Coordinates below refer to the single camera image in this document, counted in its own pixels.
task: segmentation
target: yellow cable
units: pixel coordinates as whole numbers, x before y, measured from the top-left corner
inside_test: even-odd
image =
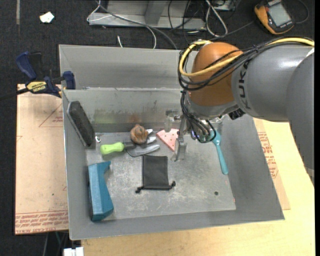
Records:
[[[315,47],[315,42],[310,40],[310,39],[306,39],[306,38],[299,38],[299,37],[288,37],[288,38],[282,38],[282,39],[278,39],[276,41],[273,41],[271,43],[268,43],[267,46],[269,45],[273,45],[273,44],[277,44],[277,43],[285,43],[285,42],[298,42],[298,43],[302,43],[302,44],[306,44],[306,45],[309,45],[309,46],[312,46],[312,47]],[[183,53],[182,57],[181,57],[181,60],[179,62],[179,71],[181,73],[181,75],[183,76],[186,76],[186,77],[196,77],[196,76],[200,76],[200,75],[203,75],[207,72],[210,72],[212,70],[215,70],[215,69],[218,69],[218,68],[221,68],[221,67],[224,67],[225,65],[227,65],[228,63],[232,62],[235,58],[237,58],[238,56],[240,56],[242,53],[240,53],[239,55],[237,56],[234,56],[234,57],[231,57],[231,58],[228,58],[224,61],[221,61],[213,66],[210,66],[208,68],[205,68],[203,70],[200,70],[200,71],[197,71],[197,72],[194,72],[194,73],[186,73],[184,72],[184,69],[183,69],[183,63],[185,61],[185,59],[187,58],[188,54],[192,51],[192,49],[195,47],[195,46],[200,46],[200,45],[205,45],[205,44],[211,44],[212,41],[209,41],[209,40],[199,40],[199,41],[195,41],[193,42],[187,49],[186,51]]]

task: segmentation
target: multimeter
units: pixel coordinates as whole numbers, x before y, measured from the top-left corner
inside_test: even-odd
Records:
[[[263,0],[254,7],[254,12],[262,25],[272,34],[283,34],[295,25],[282,0]]]

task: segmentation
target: wooden table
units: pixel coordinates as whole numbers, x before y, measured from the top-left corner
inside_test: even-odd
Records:
[[[315,255],[315,189],[287,123],[263,122],[290,210],[285,220],[81,241],[85,256]]]

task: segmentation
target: gray robot arm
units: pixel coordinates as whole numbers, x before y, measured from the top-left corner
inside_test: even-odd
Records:
[[[232,76],[232,93],[252,117],[289,122],[314,184],[314,48],[284,45],[246,62]]]

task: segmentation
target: pink object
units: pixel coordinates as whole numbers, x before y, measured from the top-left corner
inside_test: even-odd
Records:
[[[173,152],[175,151],[176,139],[178,138],[177,131],[179,129],[171,129],[169,132],[161,130],[156,133],[156,136],[159,137]]]

